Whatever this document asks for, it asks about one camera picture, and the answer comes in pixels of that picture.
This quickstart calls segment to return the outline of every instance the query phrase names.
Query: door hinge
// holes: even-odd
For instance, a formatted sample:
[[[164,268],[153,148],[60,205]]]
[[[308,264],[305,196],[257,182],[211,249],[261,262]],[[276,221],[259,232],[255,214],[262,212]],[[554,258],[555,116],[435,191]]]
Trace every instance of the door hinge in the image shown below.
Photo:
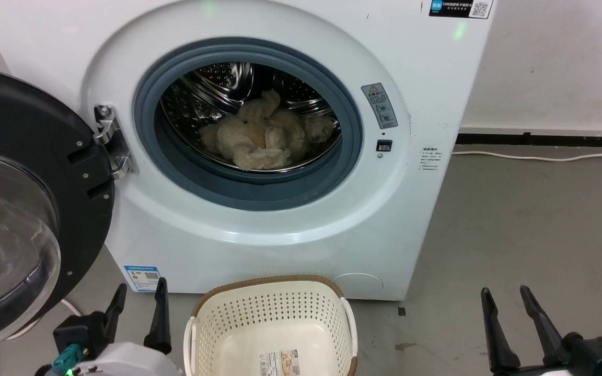
[[[129,151],[129,145],[120,130],[120,123],[115,109],[109,104],[94,107],[94,117],[98,123],[99,133],[93,135],[94,140],[102,145],[110,160],[110,174],[119,180],[126,174],[138,173],[136,162]]]

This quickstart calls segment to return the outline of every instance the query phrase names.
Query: white power cord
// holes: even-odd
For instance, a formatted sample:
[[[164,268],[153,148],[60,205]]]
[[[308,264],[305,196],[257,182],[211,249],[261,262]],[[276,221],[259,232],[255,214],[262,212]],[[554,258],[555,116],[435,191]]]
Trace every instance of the white power cord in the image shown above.
[[[70,309],[70,310],[71,310],[71,312],[73,312],[73,313],[74,313],[74,315],[76,315],[76,316],[82,316],[82,314],[81,314],[81,313],[80,313],[80,311],[79,311],[79,310],[76,308],[76,306],[75,306],[75,305],[73,305],[73,304],[71,304],[71,303],[70,303],[68,300],[66,300],[66,299],[62,299],[62,304],[64,304],[64,305],[65,305],[65,306],[66,306],[68,309]],[[34,326],[36,326],[36,324],[38,324],[38,323],[39,323],[39,320],[40,320],[40,319],[41,319],[41,317],[40,317],[40,318],[38,318],[38,319],[36,319],[35,321],[33,321],[33,323],[31,323],[31,324],[27,325],[27,326],[26,326],[24,329],[22,329],[21,331],[19,331],[19,332],[15,333],[14,335],[12,335],[12,336],[10,336],[10,337],[6,338],[6,340],[12,340],[12,339],[15,339],[15,338],[20,338],[21,336],[24,336],[24,335],[26,335],[26,334],[27,334],[27,333],[28,333],[28,332],[29,332],[29,331],[30,331],[30,330],[31,330],[31,329],[32,329]]]
[[[489,155],[491,157],[499,157],[499,158],[507,158],[507,159],[544,160],[545,162],[571,162],[573,160],[602,157],[602,153],[579,155],[577,157],[571,157],[571,158],[521,157],[518,155],[505,155],[505,154],[499,154],[496,152],[478,151],[478,150],[455,151],[455,152],[452,152],[452,155]]]

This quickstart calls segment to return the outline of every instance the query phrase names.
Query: white basket handle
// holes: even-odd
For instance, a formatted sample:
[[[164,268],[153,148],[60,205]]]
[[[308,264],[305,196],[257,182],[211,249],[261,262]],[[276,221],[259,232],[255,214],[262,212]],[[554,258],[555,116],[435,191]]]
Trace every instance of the white basket handle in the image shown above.
[[[182,362],[187,376],[194,375],[194,359],[196,359],[196,324],[194,316],[189,318],[184,327],[184,336],[182,337]]]
[[[352,312],[352,307],[350,307],[350,303],[346,298],[341,298],[341,303],[343,304],[345,314],[347,315],[347,321],[350,325],[350,336],[352,337],[352,356],[356,357],[356,354],[359,352],[359,342],[356,335],[356,321],[354,320],[354,312]]]

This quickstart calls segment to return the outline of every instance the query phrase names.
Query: beige plush toy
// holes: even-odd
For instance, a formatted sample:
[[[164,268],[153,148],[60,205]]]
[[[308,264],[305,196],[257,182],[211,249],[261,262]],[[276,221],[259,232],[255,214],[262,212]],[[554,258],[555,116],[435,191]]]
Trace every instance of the beige plush toy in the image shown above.
[[[250,100],[236,115],[199,130],[210,152],[218,152],[244,171],[286,167],[303,159],[309,143],[322,143],[332,135],[329,117],[299,119],[290,110],[278,109],[275,90]]]

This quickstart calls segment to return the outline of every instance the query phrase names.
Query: washing machine door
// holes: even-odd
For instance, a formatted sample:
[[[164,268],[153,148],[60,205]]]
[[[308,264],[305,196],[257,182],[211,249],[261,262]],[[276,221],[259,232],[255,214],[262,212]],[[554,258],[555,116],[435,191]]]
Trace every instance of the washing machine door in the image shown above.
[[[91,128],[0,74],[0,341],[83,278],[110,226],[114,185]]]

